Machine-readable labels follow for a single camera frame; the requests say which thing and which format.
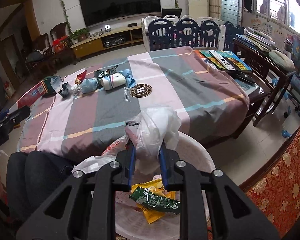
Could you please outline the white plastic bag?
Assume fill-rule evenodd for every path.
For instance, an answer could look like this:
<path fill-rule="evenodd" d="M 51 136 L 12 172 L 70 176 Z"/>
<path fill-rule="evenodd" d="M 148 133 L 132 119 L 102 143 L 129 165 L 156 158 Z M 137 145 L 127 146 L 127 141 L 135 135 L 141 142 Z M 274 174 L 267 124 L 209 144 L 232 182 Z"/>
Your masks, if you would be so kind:
<path fill-rule="evenodd" d="M 179 142 L 181 119 L 171 107 L 147 107 L 137 116 L 126 121 L 126 137 L 141 161 L 155 161 L 164 144 L 174 150 Z"/>

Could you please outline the yellow potato chips bag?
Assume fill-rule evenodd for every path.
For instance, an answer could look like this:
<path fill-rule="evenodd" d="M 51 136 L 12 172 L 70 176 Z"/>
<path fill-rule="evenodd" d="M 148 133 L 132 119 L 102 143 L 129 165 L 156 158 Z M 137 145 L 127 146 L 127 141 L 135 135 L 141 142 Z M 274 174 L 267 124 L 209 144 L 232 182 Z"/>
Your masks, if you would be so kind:
<path fill-rule="evenodd" d="M 129 198 L 142 210 L 148 224 L 156 222 L 167 213 L 178 215 L 181 211 L 176 192 L 167 191 L 161 178 L 133 185 Z"/>

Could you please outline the blue quilted cloth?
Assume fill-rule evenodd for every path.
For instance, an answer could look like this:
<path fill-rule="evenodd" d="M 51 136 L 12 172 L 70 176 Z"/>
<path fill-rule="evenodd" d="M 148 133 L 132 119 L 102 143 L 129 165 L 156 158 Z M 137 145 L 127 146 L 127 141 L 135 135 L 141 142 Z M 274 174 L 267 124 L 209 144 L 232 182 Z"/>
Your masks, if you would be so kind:
<path fill-rule="evenodd" d="M 132 71 L 130 69 L 120 70 L 119 73 L 125 77 L 127 87 L 133 88 L 136 85 L 136 81 L 133 78 Z"/>

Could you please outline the white trash basket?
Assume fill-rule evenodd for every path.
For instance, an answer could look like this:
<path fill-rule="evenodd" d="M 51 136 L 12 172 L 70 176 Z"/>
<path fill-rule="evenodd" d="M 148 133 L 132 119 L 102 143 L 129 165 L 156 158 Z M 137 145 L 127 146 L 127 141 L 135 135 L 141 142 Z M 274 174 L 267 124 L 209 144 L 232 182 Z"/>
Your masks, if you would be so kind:
<path fill-rule="evenodd" d="M 212 172 L 215 165 L 206 149 L 190 136 L 179 132 L 176 148 L 180 159 L 192 164 L 196 169 Z M 179 239 L 180 216 L 166 214 L 149 224 L 136 202 L 128 192 L 116 192 L 115 198 L 116 233 L 127 239 Z"/>

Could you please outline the dark green paper bag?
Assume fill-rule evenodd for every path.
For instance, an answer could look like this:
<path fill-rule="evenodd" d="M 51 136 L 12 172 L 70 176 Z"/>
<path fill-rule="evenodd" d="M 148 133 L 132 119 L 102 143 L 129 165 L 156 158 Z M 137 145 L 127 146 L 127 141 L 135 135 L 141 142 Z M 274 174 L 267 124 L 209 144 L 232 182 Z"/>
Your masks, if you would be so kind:
<path fill-rule="evenodd" d="M 60 76 L 46 77 L 41 81 L 46 92 L 42 95 L 43 98 L 55 96 L 62 88 L 63 80 Z"/>

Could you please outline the white paper cup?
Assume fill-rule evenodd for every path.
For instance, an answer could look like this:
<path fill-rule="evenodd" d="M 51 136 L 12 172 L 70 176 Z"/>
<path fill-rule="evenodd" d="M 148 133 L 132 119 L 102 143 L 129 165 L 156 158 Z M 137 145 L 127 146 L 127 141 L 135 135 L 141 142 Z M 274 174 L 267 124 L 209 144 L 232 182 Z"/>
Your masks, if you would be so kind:
<path fill-rule="evenodd" d="M 105 90 L 112 90 L 122 85 L 126 85 L 126 78 L 121 73 L 115 73 L 101 78 L 100 83 Z"/>

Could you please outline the light blue face mask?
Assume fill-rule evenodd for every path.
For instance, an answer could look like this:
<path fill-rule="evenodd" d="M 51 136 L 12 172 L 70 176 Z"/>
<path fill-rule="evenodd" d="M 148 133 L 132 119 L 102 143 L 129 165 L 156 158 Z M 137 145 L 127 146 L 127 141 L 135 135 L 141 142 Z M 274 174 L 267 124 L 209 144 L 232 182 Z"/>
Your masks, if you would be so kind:
<path fill-rule="evenodd" d="M 80 85 L 80 91 L 83 94 L 88 94 L 98 88 L 98 81 L 95 78 L 84 79 Z"/>

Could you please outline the green snack bag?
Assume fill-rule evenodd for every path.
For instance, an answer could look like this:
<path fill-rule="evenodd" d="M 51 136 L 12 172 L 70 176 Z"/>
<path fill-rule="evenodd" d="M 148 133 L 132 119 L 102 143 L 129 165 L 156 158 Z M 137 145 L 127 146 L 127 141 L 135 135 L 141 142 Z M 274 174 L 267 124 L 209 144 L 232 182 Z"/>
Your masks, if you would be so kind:
<path fill-rule="evenodd" d="M 111 75 L 115 74 L 116 70 L 117 70 L 117 67 L 118 67 L 118 65 L 113 66 L 111 68 L 108 68 L 106 70 L 102 70 L 102 69 L 95 70 L 94 71 L 94 78 L 96 79 L 96 81 L 100 85 L 101 84 L 101 79 L 104 78 L 104 77 L 108 77 L 108 76 L 111 76 Z"/>

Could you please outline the red snack wrapper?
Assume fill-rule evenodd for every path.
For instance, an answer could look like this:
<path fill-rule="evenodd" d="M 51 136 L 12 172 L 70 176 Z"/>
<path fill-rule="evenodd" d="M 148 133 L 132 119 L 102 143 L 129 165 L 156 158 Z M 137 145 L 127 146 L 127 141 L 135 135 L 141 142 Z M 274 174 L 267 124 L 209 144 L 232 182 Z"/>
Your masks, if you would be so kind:
<path fill-rule="evenodd" d="M 75 84 L 80 85 L 83 82 L 83 80 L 85 79 L 86 74 L 87 74 L 86 70 L 83 71 L 81 74 L 78 74 L 75 79 Z"/>

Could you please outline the red gift box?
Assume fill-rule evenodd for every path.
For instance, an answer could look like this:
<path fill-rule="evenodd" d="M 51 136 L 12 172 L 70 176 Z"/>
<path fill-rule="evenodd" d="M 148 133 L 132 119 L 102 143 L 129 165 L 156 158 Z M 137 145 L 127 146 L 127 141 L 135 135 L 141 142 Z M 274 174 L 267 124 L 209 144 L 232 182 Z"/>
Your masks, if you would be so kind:
<path fill-rule="evenodd" d="M 71 47 L 70 37 L 68 35 L 64 35 L 61 38 L 57 38 L 52 42 L 52 46 L 54 48 L 55 53 L 59 53 L 64 51 L 66 48 Z"/>

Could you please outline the stack of books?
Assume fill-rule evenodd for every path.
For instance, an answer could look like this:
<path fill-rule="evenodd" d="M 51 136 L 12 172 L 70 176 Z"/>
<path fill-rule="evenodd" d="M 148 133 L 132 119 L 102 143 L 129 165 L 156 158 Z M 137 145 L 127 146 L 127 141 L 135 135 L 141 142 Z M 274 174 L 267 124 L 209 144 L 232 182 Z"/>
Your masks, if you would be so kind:
<path fill-rule="evenodd" d="M 207 64 L 208 68 L 221 70 L 228 73 L 251 73 L 252 68 L 239 59 L 232 51 L 220 50 L 195 50 L 195 53 Z"/>

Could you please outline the yellow TV cabinet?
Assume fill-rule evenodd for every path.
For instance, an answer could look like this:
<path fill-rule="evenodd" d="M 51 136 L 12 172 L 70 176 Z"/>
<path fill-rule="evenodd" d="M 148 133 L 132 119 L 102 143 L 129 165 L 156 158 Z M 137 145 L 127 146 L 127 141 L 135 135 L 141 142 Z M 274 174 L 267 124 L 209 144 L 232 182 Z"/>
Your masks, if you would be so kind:
<path fill-rule="evenodd" d="M 142 28 L 140 25 L 112 29 L 110 32 L 103 32 L 89 37 L 84 41 L 71 46 L 76 59 L 99 53 L 112 48 L 125 45 L 143 43 Z"/>

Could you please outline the potted green plant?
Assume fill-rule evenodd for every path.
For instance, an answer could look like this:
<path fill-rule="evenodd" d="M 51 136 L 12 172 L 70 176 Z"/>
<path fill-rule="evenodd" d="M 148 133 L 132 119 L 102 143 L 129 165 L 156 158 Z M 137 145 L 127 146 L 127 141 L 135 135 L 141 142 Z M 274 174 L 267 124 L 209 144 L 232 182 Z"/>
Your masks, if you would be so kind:
<path fill-rule="evenodd" d="M 86 40 L 89 37 L 89 29 L 88 28 L 80 28 L 77 29 L 70 34 L 70 40 L 74 43 L 74 41 L 81 42 Z"/>

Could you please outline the red gold patterned cushion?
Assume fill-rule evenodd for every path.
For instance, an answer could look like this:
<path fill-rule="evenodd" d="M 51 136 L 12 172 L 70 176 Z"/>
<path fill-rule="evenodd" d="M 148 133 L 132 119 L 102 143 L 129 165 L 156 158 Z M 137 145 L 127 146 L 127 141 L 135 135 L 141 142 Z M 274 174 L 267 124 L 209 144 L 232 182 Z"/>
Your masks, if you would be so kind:
<path fill-rule="evenodd" d="M 240 187 L 284 237 L 300 217 L 300 127 Z"/>

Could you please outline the dark wooden side table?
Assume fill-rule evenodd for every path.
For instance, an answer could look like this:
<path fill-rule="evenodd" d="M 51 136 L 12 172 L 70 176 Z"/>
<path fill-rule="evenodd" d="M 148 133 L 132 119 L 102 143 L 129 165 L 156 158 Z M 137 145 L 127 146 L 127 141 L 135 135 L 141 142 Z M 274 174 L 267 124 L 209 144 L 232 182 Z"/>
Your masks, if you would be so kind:
<path fill-rule="evenodd" d="M 238 38 L 233 39 L 233 53 L 241 52 L 244 62 L 253 69 L 256 76 L 262 79 L 270 90 L 268 99 L 261 112 L 255 116 L 253 126 L 257 126 L 263 117 L 272 113 L 287 92 L 295 71 L 287 72 L 271 61 L 264 54 Z"/>

